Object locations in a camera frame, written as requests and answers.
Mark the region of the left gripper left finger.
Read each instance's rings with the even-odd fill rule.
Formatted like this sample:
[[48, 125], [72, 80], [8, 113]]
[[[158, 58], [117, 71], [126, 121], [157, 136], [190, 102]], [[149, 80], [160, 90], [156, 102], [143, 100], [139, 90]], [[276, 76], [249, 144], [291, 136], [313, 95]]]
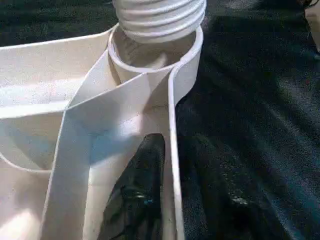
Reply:
[[101, 240], [162, 239], [165, 156], [162, 134], [151, 133], [143, 138], [109, 196], [99, 229]]

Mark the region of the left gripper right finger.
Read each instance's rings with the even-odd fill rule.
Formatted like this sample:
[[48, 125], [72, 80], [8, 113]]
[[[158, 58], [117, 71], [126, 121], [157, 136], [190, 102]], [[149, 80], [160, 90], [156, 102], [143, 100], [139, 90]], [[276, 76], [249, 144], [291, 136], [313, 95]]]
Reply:
[[179, 166], [187, 240], [251, 240], [245, 206], [233, 203], [223, 181], [222, 159], [205, 137], [180, 137]]

